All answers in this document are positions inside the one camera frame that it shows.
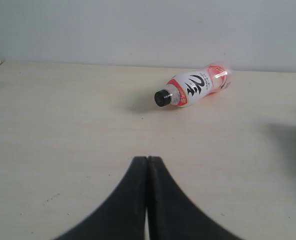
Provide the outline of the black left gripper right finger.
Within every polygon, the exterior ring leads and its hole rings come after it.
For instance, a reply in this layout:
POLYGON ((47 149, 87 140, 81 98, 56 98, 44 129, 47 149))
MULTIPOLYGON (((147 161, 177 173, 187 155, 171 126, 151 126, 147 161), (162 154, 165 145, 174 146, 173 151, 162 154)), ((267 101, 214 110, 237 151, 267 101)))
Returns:
POLYGON ((146 207, 151 240, 239 240, 203 213, 180 189, 161 157, 150 156, 146 207))

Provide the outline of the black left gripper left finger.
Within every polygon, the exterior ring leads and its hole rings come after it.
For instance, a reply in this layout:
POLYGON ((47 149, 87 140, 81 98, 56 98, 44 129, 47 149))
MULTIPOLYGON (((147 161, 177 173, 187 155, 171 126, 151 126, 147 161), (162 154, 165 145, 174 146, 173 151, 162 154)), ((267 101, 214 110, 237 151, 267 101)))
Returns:
POLYGON ((132 159, 124 177, 108 198, 58 240, 143 240, 146 220, 148 159, 132 159))

